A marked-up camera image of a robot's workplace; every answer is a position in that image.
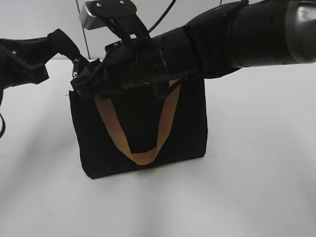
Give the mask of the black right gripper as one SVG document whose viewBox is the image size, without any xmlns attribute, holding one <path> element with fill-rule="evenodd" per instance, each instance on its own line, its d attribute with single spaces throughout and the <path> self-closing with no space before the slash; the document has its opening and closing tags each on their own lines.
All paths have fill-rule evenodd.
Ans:
<svg viewBox="0 0 316 237">
<path fill-rule="evenodd" d="M 77 95 L 110 97 L 163 83 L 163 38 L 132 39 L 130 45 L 110 49 L 104 61 L 80 63 L 78 76 L 71 80 Z"/>
</svg>

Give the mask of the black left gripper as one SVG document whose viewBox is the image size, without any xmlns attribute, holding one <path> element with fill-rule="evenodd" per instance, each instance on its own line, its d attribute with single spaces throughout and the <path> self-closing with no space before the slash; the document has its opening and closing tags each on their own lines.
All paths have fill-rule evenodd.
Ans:
<svg viewBox="0 0 316 237">
<path fill-rule="evenodd" d="M 61 29 L 37 39 L 0 40 L 0 87 L 7 89 L 24 84 L 39 84 L 49 75 L 46 63 L 55 52 L 74 62 L 82 64 L 88 60 L 83 57 L 76 44 Z"/>
</svg>

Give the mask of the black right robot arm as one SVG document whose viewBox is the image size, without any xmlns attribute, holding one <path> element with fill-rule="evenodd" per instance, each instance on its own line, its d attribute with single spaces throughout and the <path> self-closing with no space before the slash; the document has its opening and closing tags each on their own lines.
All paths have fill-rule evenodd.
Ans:
<svg viewBox="0 0 316 237">
<path fill-rule="evenodd" d="M 95 0 L 79 15 L 88 30 L 107 27 L 118 41 L 104 60 L 80 69 L 71 85 L 89 98 L 150 87 L 165 98 L 189 79 L 216 79 L 241 68 L 309 64 L 316 60 L 313 0 L 246 0 L 210 9 L 187 24 L 151 37 L 129 0 Z"/>
</svg>

